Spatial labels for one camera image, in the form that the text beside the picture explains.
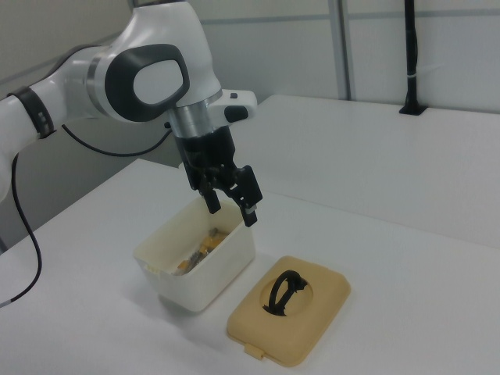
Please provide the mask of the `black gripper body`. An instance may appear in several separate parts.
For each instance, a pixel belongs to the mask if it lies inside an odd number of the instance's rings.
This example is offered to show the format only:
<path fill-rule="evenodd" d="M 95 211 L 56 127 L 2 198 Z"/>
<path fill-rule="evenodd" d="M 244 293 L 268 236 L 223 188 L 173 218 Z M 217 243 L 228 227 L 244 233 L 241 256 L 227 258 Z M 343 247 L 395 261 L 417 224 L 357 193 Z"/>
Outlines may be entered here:
<path fill-rule="evenodd" d="M 225 190 L 236 184 L 235 146 L 229 127 L 201 137 L 175 137 L 189 184 L 193 190 Z"/>

